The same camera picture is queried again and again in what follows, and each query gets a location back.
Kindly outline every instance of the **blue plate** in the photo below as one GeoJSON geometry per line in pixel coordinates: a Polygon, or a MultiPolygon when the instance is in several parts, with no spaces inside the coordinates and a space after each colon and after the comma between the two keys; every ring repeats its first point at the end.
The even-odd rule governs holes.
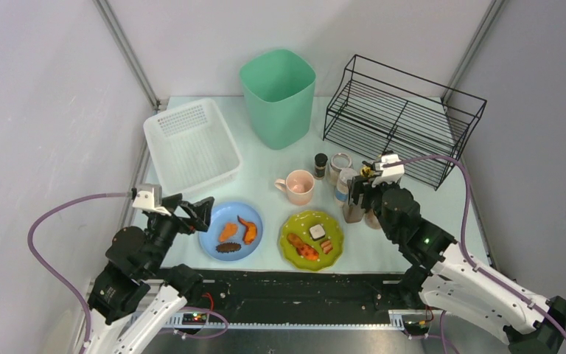
{"type": "Polygon", "coordinates": [[[262,233],[263,222],[259,213],[253,209],[252,206],[232,201],[214,206],[214,209],[212,210],[212,222],[209,224],[209,231],[201,232],[198,235],[198,240],[200,241],[200,247],[202,247],[203,250],[210,256],[217,260],[231,262],[234,260],[241,260],[253,253],[262,241],[262,233]],[[248,246],[245,245],[242,240],[244,238],[246,227],[237,220],[238,216],[257,225],[257,238],[248,246]],[[236,242],[242,245],[242,248],[239,251],[230,253],[220,253],[216,251],[216,246],[220,245],[218,237],[223,231],[226,223],[235,223],[238,226],[235,235],[229,238],[226,242],[236,242]]]}

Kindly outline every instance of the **mug handle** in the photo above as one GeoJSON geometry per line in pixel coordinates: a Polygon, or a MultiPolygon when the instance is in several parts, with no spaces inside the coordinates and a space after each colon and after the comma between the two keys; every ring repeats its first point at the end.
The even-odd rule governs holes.
{"type": "Polygon", "coordinates": [[[287,186],[285,186],[284,179],[279,178],[276,181],[274,181],[274,186],[279,188],[282,192],[287,192],[287,186]]]}

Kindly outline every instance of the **black wire rack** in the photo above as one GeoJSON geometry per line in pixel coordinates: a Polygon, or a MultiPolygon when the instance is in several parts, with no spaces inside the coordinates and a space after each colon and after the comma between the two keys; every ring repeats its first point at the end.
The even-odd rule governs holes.
{"type": "MultiPolygon", "coordinates": [[[[460,159],[486,104],[480,97],[354,55],[326,107],[322,139],[368,159],[387,150],[401,159],[460,159]],[[453,91],[450,105],[439,99],[446,90],[453,91]]],[[[442,160],[424,160],[405,171],[437,190],[453,168],[442,160]]]]}

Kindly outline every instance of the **black lid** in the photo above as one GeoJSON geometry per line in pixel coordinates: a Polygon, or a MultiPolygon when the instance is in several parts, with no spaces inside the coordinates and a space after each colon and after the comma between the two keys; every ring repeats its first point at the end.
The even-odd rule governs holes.
{"type": "Polygon", "coordinates": [[[315,155],[315,164],[319,167],[326,166],[326,162],[329,161],[329,157],[324,155],[323,153],[319,153],[315,155]]]}

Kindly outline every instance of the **plate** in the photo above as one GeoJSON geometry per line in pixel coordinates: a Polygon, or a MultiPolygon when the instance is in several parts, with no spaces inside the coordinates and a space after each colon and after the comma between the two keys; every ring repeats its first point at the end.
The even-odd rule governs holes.
{"type": "Polygon", "coordinates": [[[283,257],[296,268],[306,271],[320,271],[335,264],[335,261],[341,256],[343,252],[343,232],[334,217],[325,212],[307,210],[290,216],[287,222],[281,226],[279,244],[283,257]],[[324,227],[326,237],[314,241],[309,234],[309,228],[319,223],[324,227]],[[308,243],[313,249],[318,251],[320,255],[318,260],[306,260],[299,256],[296,248],[287,241],[287,234],[289,233],[297,234],[305,243],[308,243]],[[333,250],[328,254],[324,254],[320,243],[328,239],[331,240],[333,250]]]}
{"type": "Polygon", "coordinates": [[[205,253],[217,260],[232,262],[235,260],[241,260],[253,253],[262,241],[262,233],[263,222],[259,213],[248,204],[240,203],[239,201],[231,201],[214,206],[214,209],[212,209],[212,221],[209,224],[209,230],[207,232],[201,232],[198,235],[198,240],[200,241],[200,247],[203,248],[205,253]],[[237,220],[238,216],[257,225],[257,238],[248,246],[245,245],[242,240],[246,227],[237,220]],[[238,226],[235,235],[225,242],[239,243],[242,245],[242,248],[239,251],[230,253],[220,253],[216,251],[216,246],[220,245],[218,237],[223,231],[226,223],[235,223],[238,226]]]}

